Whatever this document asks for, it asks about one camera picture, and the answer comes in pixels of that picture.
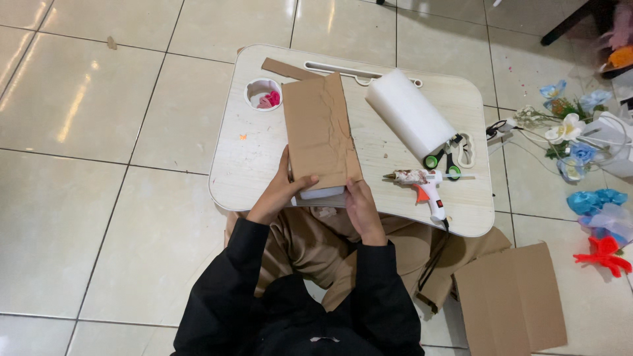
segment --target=hand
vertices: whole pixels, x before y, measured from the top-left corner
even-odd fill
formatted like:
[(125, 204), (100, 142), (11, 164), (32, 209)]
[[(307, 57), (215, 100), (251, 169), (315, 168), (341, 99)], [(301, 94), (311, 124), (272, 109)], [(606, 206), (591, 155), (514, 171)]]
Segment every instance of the hand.
[(386, 246), (387, 237), (373, 202), (372, 190), (365, 181), (355, 182), (352, 178), (348, 178), (346, 185), (345, 207), (363, 245)]
[(297, 195), (300, 190), (310, 188), (316, 183), (318, 183), (318, 177), (315, 175), (307, 175), (290, 183), (290, 178), (288, 177), (288, 145), (286, 145), (279, 161), (277, 174), (270, 181), (264, 193), (255, 203), (253, 209), (251, 209), (251, 212), (248, 213), (246, 220), (270, 225), (293, 196)]

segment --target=black sleeve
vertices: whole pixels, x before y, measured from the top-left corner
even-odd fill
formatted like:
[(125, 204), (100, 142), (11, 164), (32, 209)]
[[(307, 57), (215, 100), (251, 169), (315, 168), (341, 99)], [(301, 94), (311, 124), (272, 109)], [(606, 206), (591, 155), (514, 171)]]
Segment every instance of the black sleeve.
[(234, 354), (254, 302), (269, 230), (266, 225), (237, 220), (228, 247), (191, 289), (172, 356)]
[(396, 247), (358, 246), (351, 308), (364, 336), (385, 355), (423, 356), (420, 319), (396, 270)]

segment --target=lap desk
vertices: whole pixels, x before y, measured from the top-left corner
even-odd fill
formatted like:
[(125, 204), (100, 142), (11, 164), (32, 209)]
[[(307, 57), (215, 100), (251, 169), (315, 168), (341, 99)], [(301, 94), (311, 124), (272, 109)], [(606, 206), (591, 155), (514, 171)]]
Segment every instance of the lap desk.
[[(227, 210), (243, 211), (253, 207), (277, 172), (282, 150), (288, 142), (283, 103), (275, 110), (261, 112), (252, 109), (244, 100), (244, 88), (253, 79), (269, 78), (279, 84), (295, 81), (262, 70), (261, 64), (266, 57), (299, 68), (303, 68), (305, 61), (317, 61), (383, 74), (392, 70), (392, 67), (266, 44), (244, 48), (235, 62), (209, 176), (209, 190), (213, 201)], [(475, 165), (470, 169), (462, 169), (462, 172), (475, 173), (477, 178), (462, 178), (457, 182), (444, 179), (437, 191), (446, 214), (452, 218), (450, 231), (465, 237), (481, 236), (494, 222), (481, 95), (472, 83), (463, 78), (413, 70), (403, 72), (408, 77), (422, 80), (422, 94), (457, 132), (472, 135)], [(423, 167), (365, 101), (367, 87), (359, 85), (351, 77), (342, 77), (342, 83), (356, 152), (378, 211), (442, 228), (441, 223), (431, 221), (430, 208), (426, 202), (415, 203), (417, 195), (414, 189), (394, 185), (382, 177), (396, 169)], [(446, 157), (441, 160), (438, 169), (441, 172), (446, 170)], [(345, 207), (343, 195), (303, 201), (298, 199), (297, 204)]]

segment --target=flower bouquet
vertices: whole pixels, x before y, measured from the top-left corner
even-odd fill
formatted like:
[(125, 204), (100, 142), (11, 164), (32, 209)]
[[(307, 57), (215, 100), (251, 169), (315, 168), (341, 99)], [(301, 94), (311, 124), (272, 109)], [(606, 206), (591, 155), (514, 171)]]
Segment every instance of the flower bouquet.
[[(541, 95), (546, 98), (543, 106), (550, 114), (541, 113), (527, 105), (518, 110), (513, 118), (521, 130), (544, 140), (526, 138), (549, 144), (545, 157), (557, 159), (556, 167), (566, 181), (580, 181), (591, 168), (596, 153), (602, 149), (583, 137), (582, 131), (587, 123), (593, 121), (594, 112), (608, 109), (605, 103), (611, 99), (611, 93), (598, 89), (580, 99), (569, 100), (563, 97), (566, 86), (567, 82), (561, 80), (556, 85), (541, 88)], [(543, 136), (530, 131), (543, 127), (549, 127)]]

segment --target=black cable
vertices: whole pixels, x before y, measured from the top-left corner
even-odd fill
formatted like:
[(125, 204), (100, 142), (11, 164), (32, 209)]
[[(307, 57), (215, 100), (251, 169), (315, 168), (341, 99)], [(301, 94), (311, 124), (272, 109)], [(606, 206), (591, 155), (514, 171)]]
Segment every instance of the black cable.
[(446, 228), (446, 236), (444, 237), (444, 239), (442, 239), (442, 241), (440, 241), (440, 245), (436, 248), (437, 252), (433, 254), (433, 258), (429, 260), (427, 267), (424, 269), (424, 272), (422, 272), (422, 276), (418, 280), (418, 291), (422, 291), (422, 288), (424, 288), (424, 284), (426, 284), (429, 280), (429, 277), (431, 276), (431, 273), (433, 273), (433, 270), (439, 262), (440, 257), (442, 257), (444, 249), (448, 245), (448, 239), (451, 237), (451, 234), (448, 232), (448, 219), (444, 219), (442, 220), (442, 222), (444, 223), (444, 227)]

